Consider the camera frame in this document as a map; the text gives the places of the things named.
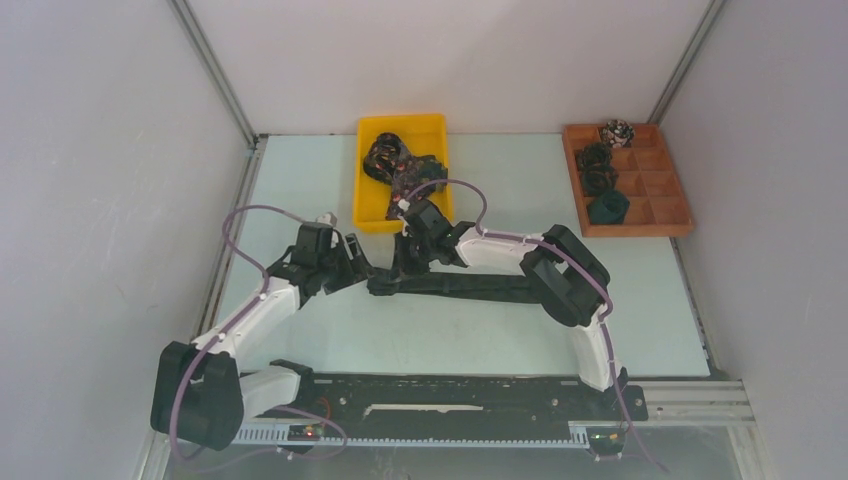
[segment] table surface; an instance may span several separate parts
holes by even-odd
[[[560,223],[579,233],[561,137],[555,134],[449,135],[452,178],[480,187],[489,200],[484,224],[539,232]],[[333,211],[344,233],[356,232],[375,266],[388,267],[391,235],[358,232],[351,223],[354,136],[273,136],[251,202],[304,218]],[[479,214],[476,194],[453,187],[457,220]],[[263,265],[294,243],[298,225],[273,212],[247,214],[239,245]],[[667,238],[587,238],[611,275],[610,331],[616,356],[633,376],[706,376],[704,352]],[[236,259],[217,321],[256,288],[260,276]],[[441,271],[462,269],[434,268]],[[476,273],[493,273],[475,271]],[[373,297],[364,282],[319,294],[266,338],[242,369],[283,358],[323,372],[576,375],[568,328],[538,305],[418,295]]]

